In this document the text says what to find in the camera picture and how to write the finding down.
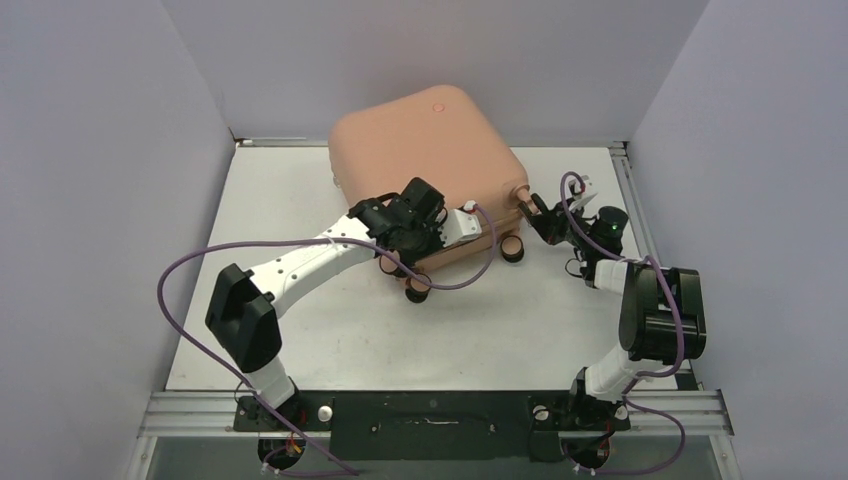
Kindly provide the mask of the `pink hard-shell suitcase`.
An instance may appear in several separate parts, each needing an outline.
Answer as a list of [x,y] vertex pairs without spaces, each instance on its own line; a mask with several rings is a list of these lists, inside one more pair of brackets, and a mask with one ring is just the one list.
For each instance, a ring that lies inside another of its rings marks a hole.
[[429,255],[405,252],[415,272],[429,274],[482,251],[498,251],[511,263],[523,259],[519,205],[529,197],[526,169],[460,88],[438,85],[350,113],[333,126],[328,148],[349,205],[397,193],[415,208],[430,185],[444,197],[429,217],[434,223],[469,201],[488,213],[472,241]]

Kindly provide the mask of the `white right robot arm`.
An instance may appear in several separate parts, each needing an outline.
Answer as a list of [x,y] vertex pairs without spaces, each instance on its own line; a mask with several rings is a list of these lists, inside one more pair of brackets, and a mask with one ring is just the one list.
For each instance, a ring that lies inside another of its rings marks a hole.
[[518,208],[549,245],[573,248],[573,275],[621,301],[618,340],[597,363],[576,375],[565,401],[564,420],[574,428],[599,428],[621,420],[624,398],[640,380],[672,376],[682,362],[706,347],[700,277],[685,268],[663,268],[649,259],[628,260],[623,252],[627,213],[604,206],[591,217],[590,195],[578,193],[554,207],[537,194],[521,192]]

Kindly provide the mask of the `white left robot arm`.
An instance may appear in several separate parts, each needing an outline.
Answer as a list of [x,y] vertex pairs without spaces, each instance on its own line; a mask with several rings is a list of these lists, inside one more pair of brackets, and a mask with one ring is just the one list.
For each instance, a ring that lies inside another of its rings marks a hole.
[[298,300],[344,270],[396,252],[403,265],[444,249],[442,193],[413,178],[400,193],[354,204],[332,226],[298,249],[243,269],[231,264],[216,278],[205,325],[262,401],[259,417],[274,430],[298,415],[299,391],[282,359],[279,320]]

